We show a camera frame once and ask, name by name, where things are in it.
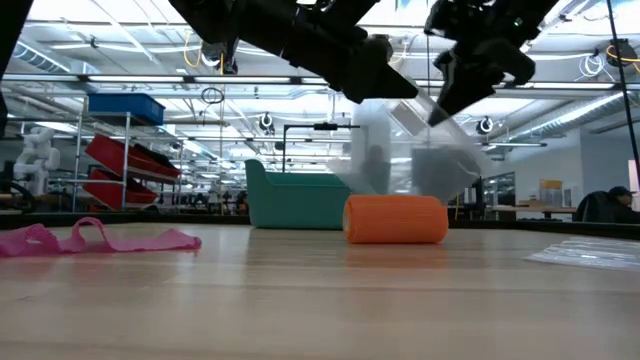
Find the ceiling duct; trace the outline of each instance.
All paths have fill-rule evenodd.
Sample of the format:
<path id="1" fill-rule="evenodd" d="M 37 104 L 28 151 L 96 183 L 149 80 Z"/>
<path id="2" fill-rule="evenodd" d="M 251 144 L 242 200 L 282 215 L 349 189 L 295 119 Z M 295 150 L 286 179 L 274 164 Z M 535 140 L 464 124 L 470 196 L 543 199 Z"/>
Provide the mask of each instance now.
<path id="1" fill-rule="evenodd" d="M 564 133 L 579 126 L 603 119 L 624 111 L 622 92 L 612 93 L 589 101 L 575 101 L 560 109 L 548 112 L 536 120 L 532 120 L 515 131 L 501 135 L 494 142 L 520 142 L 529 138 L 548 138 Z M 632 106 L 640 104 L 640 96 L 629 92 Z"/>
<path id="2" fill-rule="evenodd" d="M 25 39 L 24 36 L 16 43 L 12 58 L 22 60 L 25 63 L 49 74 L 99 74 L 100 72 L 87 62 L 67 59 L 62 56 L 47 54 L 50 50 L 44 50 L 34 41 Z M 64 83 L 69 89 L 81 90 L 86 93 L 96 91 L 91 85 L 83 83 Z"/>

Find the pink ribbon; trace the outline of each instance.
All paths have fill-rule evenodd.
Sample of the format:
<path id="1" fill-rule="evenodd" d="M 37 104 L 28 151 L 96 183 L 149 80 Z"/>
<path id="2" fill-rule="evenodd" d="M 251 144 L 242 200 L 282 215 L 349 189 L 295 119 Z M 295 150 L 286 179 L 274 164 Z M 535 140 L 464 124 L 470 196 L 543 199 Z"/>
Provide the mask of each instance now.
<path id="1" fill-rule="evenodd" d="M 42 224 L 31 225 L 0 234 L 0 255 L 27 256 L 34 254 L 80 253 L 87 248 L 87 240 L 80 234 L 80 226 L 94 225 L 100 230 L 106 249 L 112 252 L 199 249 L 202 241 L 177 230 L 168 230 L 154 238 L 117 238 L 109 236 L 100 220 L 86 217 L 71 229 L 71 237 L 58 240 Z"/>

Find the orange cylinder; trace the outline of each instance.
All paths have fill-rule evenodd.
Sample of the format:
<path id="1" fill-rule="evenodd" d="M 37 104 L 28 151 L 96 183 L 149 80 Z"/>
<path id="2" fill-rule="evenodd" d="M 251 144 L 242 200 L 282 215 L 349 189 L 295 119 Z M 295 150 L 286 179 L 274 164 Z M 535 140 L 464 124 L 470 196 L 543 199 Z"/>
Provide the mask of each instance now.
<path id="1" fill-rule="evenodd" d="M 342 219 L 352 244 L 438 243 L 448 228 L 447 207 L 431 196 L 352 195 Z"/>

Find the clear plastic sheet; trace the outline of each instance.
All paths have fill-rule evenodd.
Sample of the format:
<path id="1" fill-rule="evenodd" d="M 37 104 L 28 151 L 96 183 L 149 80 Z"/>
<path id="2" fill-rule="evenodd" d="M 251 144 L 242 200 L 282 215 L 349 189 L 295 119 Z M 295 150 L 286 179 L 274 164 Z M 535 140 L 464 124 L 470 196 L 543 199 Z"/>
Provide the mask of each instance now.
<path id="1" fill-rule="evenodd" d="M 571 238 L 527 260 L 600 269 L 640 271 L 640 244 L 626 241 Z"/>
<path id="2" fill-rule="evenodd" d="M 359 194 L 431 195 L 446 204 L 491 166 L 475 141 L 426 94 L 366 100 L 353 112 L 350 154 L 329 169 Z M 430 116 L 444 119 L 435 127 Z"/>

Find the black chair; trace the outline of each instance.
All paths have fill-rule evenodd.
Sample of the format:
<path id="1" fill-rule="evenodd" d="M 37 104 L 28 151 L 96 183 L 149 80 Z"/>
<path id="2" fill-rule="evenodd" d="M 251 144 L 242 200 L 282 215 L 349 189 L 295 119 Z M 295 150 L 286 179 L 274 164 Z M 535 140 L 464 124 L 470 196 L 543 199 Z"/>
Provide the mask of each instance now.
<path id="1" fill-rule="evenodd" d="M 573 221 L 591 223 L 614 223 L 615 218 L 608 195 L 604 191 L 596 191 L 585 196 L 578 205 Z"/>

